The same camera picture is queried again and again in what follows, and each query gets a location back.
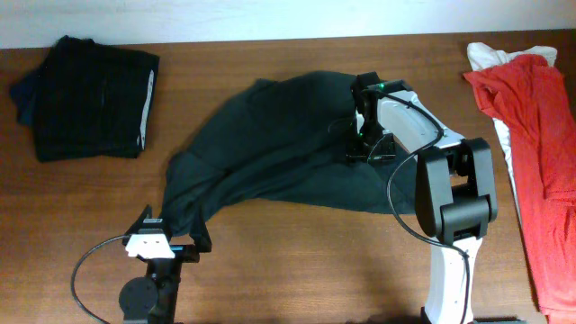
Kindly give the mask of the dark green t-shirt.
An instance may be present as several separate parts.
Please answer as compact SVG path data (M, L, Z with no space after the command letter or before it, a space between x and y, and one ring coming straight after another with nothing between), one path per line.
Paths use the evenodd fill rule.
M389 163L347 161L354 80L315 71L231 97L169 162L161 216L172 233L198 237L221 208L255 198L412 214L416 166L396 167L405 151Z

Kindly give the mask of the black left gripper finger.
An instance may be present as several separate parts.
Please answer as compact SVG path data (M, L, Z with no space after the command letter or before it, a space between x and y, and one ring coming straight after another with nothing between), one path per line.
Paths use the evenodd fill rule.
M189 236L192 238L196 250L199 253L212 251L212 240L202 216L196 216L192 222Z
M139 225L144 222L146 219L150 219L152 217L152 207L147 204L139 217L134 221L134 225Z

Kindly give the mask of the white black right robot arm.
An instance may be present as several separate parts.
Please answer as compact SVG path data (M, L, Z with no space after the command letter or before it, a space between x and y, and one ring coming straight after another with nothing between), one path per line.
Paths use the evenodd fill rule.
M490 145L450 130L400 80L356 89L353 97L360 158L375 162L374 152L383 147L390 159L401 145L404 160L416 164L414 210L421 231L406 231L431 247L422 322L472 323L474 264L498 212Z

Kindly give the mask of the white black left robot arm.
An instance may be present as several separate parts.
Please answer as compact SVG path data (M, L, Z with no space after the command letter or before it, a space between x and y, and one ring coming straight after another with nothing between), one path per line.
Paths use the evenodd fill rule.
M129 257L147 265L146 273L129 280L119 294L123 322L127 324L173 323L183 264L197 263L201 253L212 251L212 241L204 220L197 226L193 242L172 245L168 222L152 216L144 208L125 232L122 244Z

